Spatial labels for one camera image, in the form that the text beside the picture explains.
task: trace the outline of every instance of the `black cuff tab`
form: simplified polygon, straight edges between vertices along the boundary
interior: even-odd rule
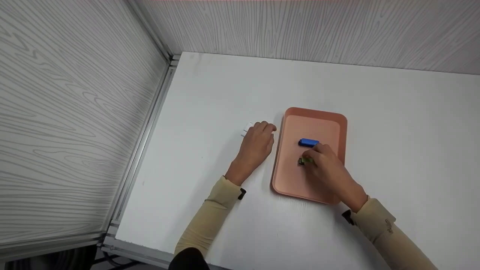
[[[247,191],[243,188],[240,188],[240,192],[241,192],[241,194],[239,196],[239,200],[243,199],[243,196],[245,196],[245,193],[247,193]]]
[[[351,225],[355,225],[355,223],[353,222],[353,219],[351,218],[351,215],[352,215],[352,211],[347,210],[347,211],[343,212],[342,217],[344,219],[346,219],[347,222],[350,223]]]

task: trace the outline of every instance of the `wood-grain wall panel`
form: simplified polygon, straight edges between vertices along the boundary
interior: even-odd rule
[[[0,0],[0,244],[101,230],[166,66],[123,1]]]
[[[480,74],[471,0],[140,1],[174,53]]]

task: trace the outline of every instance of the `left hand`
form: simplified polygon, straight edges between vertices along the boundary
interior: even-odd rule
[[[276,131],[274,124],[256,122],[243,138],[240,151],[230,164],[225,178],[240,186],[272,152],[273,131]]]

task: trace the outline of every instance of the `small green object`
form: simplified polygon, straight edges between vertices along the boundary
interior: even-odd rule
[[[299,165],[304,166],[305,163],[307,163],[307,162],[313,162],[313,159],[304,158],[304,157],[299,158]]]

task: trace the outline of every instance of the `hand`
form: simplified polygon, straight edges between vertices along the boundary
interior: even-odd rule
[[[353,212],[358,212],[367,202],[368,197],[363,187],[353,180],[329,145],[319,143],[302,156],[314,161],[305,163],[307,172],[322,181]]]
[[[272,152],[273,131],[276,131],[274,124],[256,122],[243,138],[240,151],[225,178],[240,186]]]

